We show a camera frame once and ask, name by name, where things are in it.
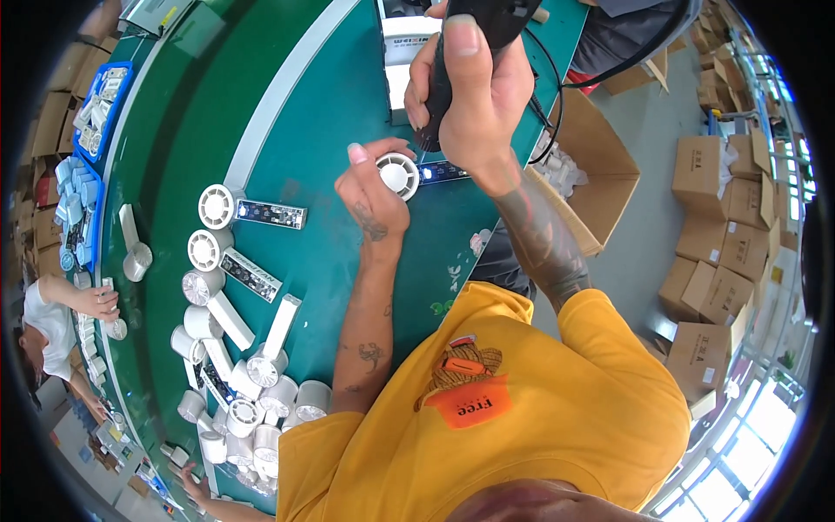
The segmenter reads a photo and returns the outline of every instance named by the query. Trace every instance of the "yellow t-shirt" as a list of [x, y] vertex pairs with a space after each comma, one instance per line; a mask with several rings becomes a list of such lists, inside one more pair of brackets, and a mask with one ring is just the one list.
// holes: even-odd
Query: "yellow t-shirt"
[[603, 292], [569, 299], [563, 342], [530, 326], [533, 310], [468, 283], [368, 414], [281, 436], [276, 518], [441, 521], [476, 491], [521, 478], [640, 509], [686, 449], [681, 391]]

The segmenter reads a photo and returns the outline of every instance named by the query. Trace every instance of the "arm tattoo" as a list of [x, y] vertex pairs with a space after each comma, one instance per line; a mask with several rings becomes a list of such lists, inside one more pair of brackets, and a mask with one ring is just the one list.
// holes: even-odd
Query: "arm tattoo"
[[380, 241], [388, 235], [388, 227], [374, 219], [368, 208], [359, 201], [354, 204], [354, 216], [371, 241]]
[[368, 370], [367, 373], [371, 373], [374, 370], [376, 370], [377, 362], [380, 360], [380, 357], [382, 356], [382, 349], [379, 346], [377, 346], [375, 342], [369, 342], [368, 348], [366, 348], [366, 345], [361, 344], [359, 347], [359, 352], [360, 358], [363, 361], [371, 361], [374, 363], [374, 366], [370, 370]]
[[591, 288], [589, 269], [574, 235], [549, 202], [545, 187], [515, 165], [519, 187], [493, 202], [508, 228], [519, 264], [559, 313], [571, 296]]

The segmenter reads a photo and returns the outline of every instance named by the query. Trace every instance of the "white t-shirt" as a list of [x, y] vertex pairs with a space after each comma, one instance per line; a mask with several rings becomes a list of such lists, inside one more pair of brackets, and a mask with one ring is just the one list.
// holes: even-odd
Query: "white t-shirt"
[[43, 302], [39, 282], [35, 281], [26, 289], [23, 322], [37, 328], [47, 338], [48, 344], [43, 349], [43, 372], [69, 382], [73, 375], [69, 353], [75, 346], [73, 318], [65, 305]]

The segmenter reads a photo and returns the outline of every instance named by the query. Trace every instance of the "black handheld tool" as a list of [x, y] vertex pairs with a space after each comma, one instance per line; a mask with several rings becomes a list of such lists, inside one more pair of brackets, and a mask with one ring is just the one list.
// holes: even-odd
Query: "black handheld tool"
[[[447, 17], [456, 14], [471, 14], [484, 32], [493, 68], [502, 59], [504, 50], [522, 33], [525, 24], [534, 15], [542, 0], [449, 0]], [[443, 63], [443, 30], [435, 50], [435, 64], [429, 77], [429, 97], [426, 108], [429, 123], [415, 131], [415, 143], [426, 152], [438, 152], [438, 129], [441, 119], [453, 102], [453, 87], [449, 83], [447, 68]]]

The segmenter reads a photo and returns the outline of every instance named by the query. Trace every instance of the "orange graphic print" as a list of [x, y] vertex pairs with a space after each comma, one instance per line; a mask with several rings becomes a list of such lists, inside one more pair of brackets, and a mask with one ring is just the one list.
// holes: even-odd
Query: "orange graphic print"
[[476, 337], [454, 339], [435, 362], [432, 381], [415, 401], [414, 411], [435, 407], [447, 425], [461, 429], [481, 424], [507, 412], [513, 404], [508, 394], [508, 376], [495, 377], [502, 353], [495, 348], [479, 350]]

